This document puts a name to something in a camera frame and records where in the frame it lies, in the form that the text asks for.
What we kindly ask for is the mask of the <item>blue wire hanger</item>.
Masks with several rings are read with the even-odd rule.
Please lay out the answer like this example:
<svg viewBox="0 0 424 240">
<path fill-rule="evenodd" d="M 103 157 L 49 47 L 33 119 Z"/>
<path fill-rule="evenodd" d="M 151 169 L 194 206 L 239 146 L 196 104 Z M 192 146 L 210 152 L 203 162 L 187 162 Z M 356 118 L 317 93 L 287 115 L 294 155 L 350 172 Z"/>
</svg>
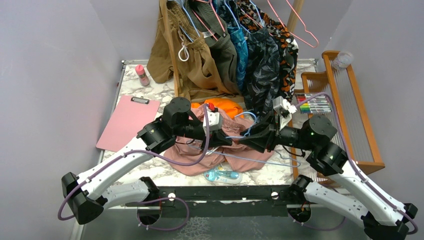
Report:
<svg viewBox="0 0 424 240">
<path fill-rule="evenodd" d="M 249 111 L 241 112 L 240 114 L 235 115 L 235 117 L 240 117 L 240 116 L 243 116 L 243 115 L 250 115 L 254 119 L 253 124 L 248 129 L 248 133 L 250 133 L 251 127 L 257 122 L 257 117 L 255 116 L 255 114 L 253 114 L 252 112 L 249 112 Z M 218 147 L 214 147 L 213 149 L 208 149 L 207 152 L 206 152 L 206 154 L 207 155 L 218 154 L 218 155 L 222 155 L 222 156 L 226 156 L 226 157 L 231 157 L 231 158 L 236 158 L 236 159 L 241 159 L 241 160 L 246 160 L 246 161 L 250 161 L 250 162 L 257 162 L 257 163 L 263 163 L 263 164 L 272 164 L 272 165 L 278 165 L 278 166 L 290 167 L 290 168 L 298 168 L 298 167 L 300 167 L 302 165 L 300 161 L 298 161 L 298 160 L 296 160 L 294 158 L 283 157 L 281 155 L 281 153 L 278 152 L 278 151 L 276 153 L 279 155 L 279 158 L 280 159 L 282 159 L 282 160 L 293 160 L 294 162 L 296 162 L 296 165 L 290 165 L 288 163 L 279 163 L 279 162 L 270 162 L 270 161 L 256 160 L 256 159 L 242 157 L 240 154 L 236 154 L 236 155 L 234 155 L 234 154 L 226 154 L 226 153 L 217 151 L 218 148 L 219 148 L 219 146 Z"/>
</svg>

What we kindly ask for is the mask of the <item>pink shorts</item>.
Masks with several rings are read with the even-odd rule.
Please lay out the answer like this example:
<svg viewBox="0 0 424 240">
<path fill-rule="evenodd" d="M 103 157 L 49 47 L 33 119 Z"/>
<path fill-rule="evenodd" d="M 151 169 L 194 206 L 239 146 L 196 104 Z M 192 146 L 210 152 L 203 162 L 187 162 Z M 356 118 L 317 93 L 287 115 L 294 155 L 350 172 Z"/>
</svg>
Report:
<svg viewBox="0 0 424 240">
<path fill-rule="evenodd" d="M 247 130 L 253 123 L 251 119 L 244 118 L 242 116 L 234 117 L 234 119 L 231 119 L 221 109 L 219 112 L 223 116 L 222 130 L 228 136 L 238 136 L 241 132 Z M 201 146 L 200 142 L 196 141 L 191 145 L 187 145 L 185 143 L 189 142 L 191 140 L 190 138 L 177 137 L 176 140 L 178 143 L 164 152 L 165 157 L 176 162 L 192 164 L 196 162 L 202 155 L 203 151 L 198 149 L 198 147 Z M 231 146 L 221 146 L 216 151 L 231 155 L 240 154 L 244 158 L 260 161 L 268 161 L 274 154 L 272 151 L 266 151 L 264 153 L 258 152 L 248 146 L 239 144 L 237 139 L 232 140 Z M 175 163 L 171 163 L 170 165 L 184 175 L 196 176 L 215 168 L 223 162 L 227 162 L 233 171 L 242 173 L 252 170 L 260 170 L 265 165 L 264 163 L 260 162 L 247 161 L 219 154 L 206 154 L 199 163 L 192 166 L 180 166 Z"/>
</svg>

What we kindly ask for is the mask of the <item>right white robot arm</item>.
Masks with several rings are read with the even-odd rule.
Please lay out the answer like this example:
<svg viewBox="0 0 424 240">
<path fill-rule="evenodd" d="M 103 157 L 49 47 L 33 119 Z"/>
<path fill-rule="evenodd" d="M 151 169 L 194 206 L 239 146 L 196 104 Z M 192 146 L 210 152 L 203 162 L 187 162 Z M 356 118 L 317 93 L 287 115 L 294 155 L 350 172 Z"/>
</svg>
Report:
<svg viewBox="0 0 424 240">
<path fill-rule="evenodd" d="M 373 240 L 404 240 L 418 232 L 414 221 L 417 207 L 383 191 L 358 167 L 346 149 L 333 143 L 337 129 L 326 116 L 312 116 L 301 128 L 280 127 L 281 122 L 281 117 L 270 115 L 239 142 L 260 153 L 270 152 L 278 145 L 308 151 L 309 165 L 350 193 L 347 197 L 299 175 L 289 186 L 287 198 L 296 204 L 315 203 L 337 212 L 361 226 Z"/>
</svg>

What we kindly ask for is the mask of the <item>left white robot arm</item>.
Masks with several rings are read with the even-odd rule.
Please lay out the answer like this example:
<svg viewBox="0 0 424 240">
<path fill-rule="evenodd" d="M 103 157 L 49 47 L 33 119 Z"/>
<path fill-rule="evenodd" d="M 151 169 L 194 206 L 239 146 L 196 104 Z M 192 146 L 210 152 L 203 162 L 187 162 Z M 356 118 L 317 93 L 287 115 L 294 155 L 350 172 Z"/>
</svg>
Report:
<svg viewBox="0 0 424 240">
<path fill-rule="evenodd" d="M 80 225 L 96 219 L 105 209 L 132 202 L 152 205 L 159 201 L 158 189 L 149 177 L 133 183 L 113 184 L 135 167 L 152 158 L 191 167 L 206 156 L 210 147 L 230 146 L 232 141 L 222 130 L 224 118 L 215 107 L 203 104 L 203 119 L 197 118 L 191 103 L 184 97 L 175 97 L 160 117 L 146 124 L 129 143 L 112 157 L 80 174 L 66 173 L 61 178 L 64 200 L 57 218 L 67 221 L 75 218 Z M 194 162 L 183 163 L 161 154 L 175 145 L 177 137 L 202 142 L 203 152 Z"/>
</svg>

